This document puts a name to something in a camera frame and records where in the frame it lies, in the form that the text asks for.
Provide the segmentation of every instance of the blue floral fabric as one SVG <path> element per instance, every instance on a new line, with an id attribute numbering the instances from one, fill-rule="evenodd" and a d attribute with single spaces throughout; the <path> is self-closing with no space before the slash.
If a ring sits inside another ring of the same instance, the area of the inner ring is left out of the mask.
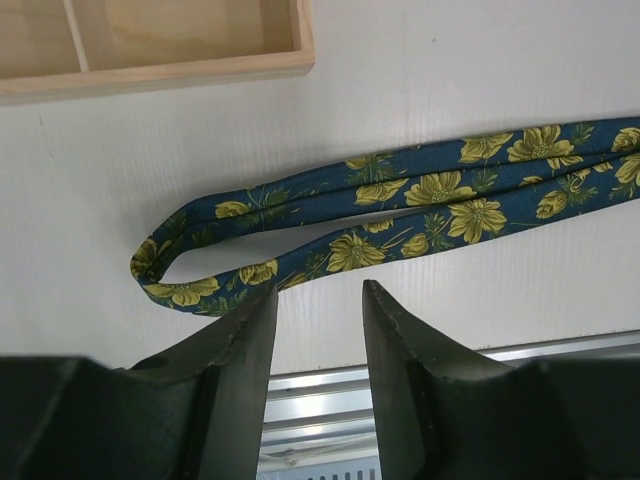
<path id="1" fill-rule="evenodd" d="M 263 282 L 284 290 L 520 232 L 637 199 L 639 192 L 640 118 L 417 145 L 194 200 L 145 240 L 131 272 L 154 302 L 219 316 Z M 160 282 L 171 262 L 188 250 L 400 209 L 409 210 L 330 233 L 261 264 L 184 284 Z"/>

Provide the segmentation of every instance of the black metal clamp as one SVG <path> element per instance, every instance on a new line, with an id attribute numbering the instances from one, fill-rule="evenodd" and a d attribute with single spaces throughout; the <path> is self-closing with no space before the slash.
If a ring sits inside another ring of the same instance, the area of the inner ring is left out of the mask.
<path id="1" fill-rule="evenodd" d="M 377 282 L 363 315 L 385 480 L 640 478 L 638 361 L 514 369 Z M 0 359 L 0 479 L 255 479 L 276 317 L 264 286 L 130 370 Z"/>

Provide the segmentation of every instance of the white textured surface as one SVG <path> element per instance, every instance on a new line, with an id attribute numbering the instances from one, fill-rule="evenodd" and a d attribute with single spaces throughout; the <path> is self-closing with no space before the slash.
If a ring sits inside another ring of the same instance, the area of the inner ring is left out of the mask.
<path id="1" fill-rule="evenodd" d="M 316 0 L 313 14 L 308 77 L 0 107 L 0 351 L 129 366 L 204 326 L 128 272 L 195 197 L 356 153 L 640 115 L 635 0 Z M 639 238 L 636 201 L 302 285 L 280 297 L 273 371 L 364 363 L 365 278 L 472 347 L 639 328 Z M 227 252 L 245 248 L 272 250 Z M 222 268 L 212 252 L 171 275 Z"/>

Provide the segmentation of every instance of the yellow flower print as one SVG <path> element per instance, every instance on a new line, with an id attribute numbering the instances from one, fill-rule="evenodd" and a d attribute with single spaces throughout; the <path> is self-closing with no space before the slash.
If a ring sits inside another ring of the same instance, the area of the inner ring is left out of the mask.
<path id="1" fill-rule="evenodd" d="M 211 277 L 185 284 L 144 285 L 144 289 L 152 297 L 170 298 L 176 305 L 190 307 L 196 305 L 201 297 L 207 297 L 220 290 L 220 286 L 218 280 Z"/>
<path id="2" fill-rule="evenodd" d="M 634 153 L 622 159 L 622 166 L 616 172 L 620 183 L 636 182 L 640 187 L 640 153 Z"/>
<path id="3" fill-rule="evenodd" d="M 350 158 L 349 160 L 345 160 L 345 164 L 351 170 L 360 170 L 365 167 L 368 167 L 371 163 L 377 163 L 381 160 L 386 160 L 387 158 L 391 158 L 390 153 L 376 153 L 374 155 L 365 155 L 363 157 Z"/>
<path id="4" fill-rule="evenodd" d="M 164 252 L 169 245 L 171 245 L 171 240 L 164 242 L 162 247 L 160 247 L 160 250 L 158 250 L 156 242 L 147 238 L 131 259 L 129 268 L 131 269 L 133 277 L 137 279 L 140 275 L 145 273 L 156 258 L 158 258 L 158 256 Z"/>
<path id="5" fill-rule="evenodd" d="M 538 203 L 538 209 L 536 210 L 537 218 L 550 218 L 556 213 L 560 213 L 567 207 L 569 197 L 566 192 L 562 190 L 554 190 L 547 193 L 540 203 Z"/>
<path id="6" fill-rule="evenodd" d="M 287 283 L 285 283 L 283 288 L 295 287 L 296 285 L 300 285 L 306 281 L 307 276 L 304 273 L 296 273 Z"/>
<path id="7" fill-rule="evenodd" d="M 427 241 L 427 235 L 424 233 L 418 233 L 411 237 L 407 243 L 402 245 L 400 252 L 404 258 L 419 257 L 427 253 L 429 249 L 429 242 Z"/>
<path id="8" fill-rule="evenodd" d="M 465 242 L 477 243 L 482 232 L 499 232 L 507 222 L 499 208 L 500 202 L 487 201 L 485 198 L 451 205 L 449 210 L 454 219 L 451 222 L 449 236 L 464 235 Z"/>
<path id="9" fill-rule="evenodd" d="M 376 202 L 386 202 L 393 197 L 409 180 L 390 180 L 388 182 L 366 185 L 356 190 L 356 205 L 372 205 Z"/>
<path id="10" fill-rule="evenodd" d="M 524 187 L 525 185 L 533 185 L 534 183 L 538 183 L 542 181 L 542 177 L 537 175 L 531 175 L 530 177 L 524 177 L 520 182 L 519 187 Z"/>
<path id="11" fill-rule="evenodd" d="M 483 137 L 463 138 L 464 147 L 460 150 L 460 163 L 475 163 L 493 157 L 502 146 L 511 140 L 513 133 L 499 133 Z"/>
<path id="12" fill-rule="evenodd" d="M 573 172 L 572 175 L 575 176 L 576 178 L 579 178 L 580 180 L 584 181 L 584 179 L 587 178 L 587 176 L 589 176 L 590 173 L 591 173 L 591 169 L 590 168 L 583 168 L 582 170 L 578 170 L 577 172 Z"/>
<path id="13" fill-rule="evenodd" d="M 264 263 L 242 267 L 238 272 L 245 285 L 260 285 L 278 273 L 278 261 L 267 260 Z"/>
<path id="14" fill-rule="evenodd" d="M 385 230 L 389 230 L 391 227 L 393 227 L 393 219 L 367 223 L 366 225 L 363 225 L 363 227 L 367 232 L 371 233 L 384 232 Z"/>
<path id="15" fill-rule="evenodd" d="M 631 152 L 640 147 L 640 127 L 629 127 L 620 130 L 613 141 L 612 152 Z"/>
<path id="16" fill-rule="evenodd" d="M 510 162 L 526 162 L 546 158 L 549 166 L 556 170 L 562 165 L 574 165 L 582 161 L 582 157 L 570 155 L 573 145 L 568 140 L 556 142 L 560 136 L 560 126 L 552 125 L 542 128 L 527 128 L 522 140 L 518 140 L 507 149 Z"/>
<path id="17" fill-rule="evenodd" d="M 251 207 L 242 202 L 222 202 L 216 205 L 216 218 L 239 217 L 250 211 Z"/>
<path id="18" fill-rule="evenodd" d="M 461 179 L 460 172 L 424 175 L 420 177 L 420 183 L 413 185 L 404 194 L 407 197 L 407 205 L 433 205 L 473 197 L 476 192 L 471 187 L 458 187 Z"/>
<path id="19" fill-rule="evenodd" d="M 329 244 L 329 272 L 354 270 L 360 267 L 378 265 L 384 261 L 384 252 L 356 234 L 344 234 Z"/>
<path id="20" fill-rule="evenodd" d="M 593 169 L 598 173 L 604 173 L 607 170 L 612 170 L 613 165 L 611 165 L 611 162 L 603 162 L 599 165 L 594 166 Z"/>

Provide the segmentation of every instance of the wooden box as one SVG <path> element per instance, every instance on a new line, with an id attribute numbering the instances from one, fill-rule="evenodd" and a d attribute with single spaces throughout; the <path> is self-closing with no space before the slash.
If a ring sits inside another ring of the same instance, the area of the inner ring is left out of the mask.
<path id="1" fill-rule="evenodd" d="M 0 0 L 0 95 L 302 75 L 309 0 Z"/>

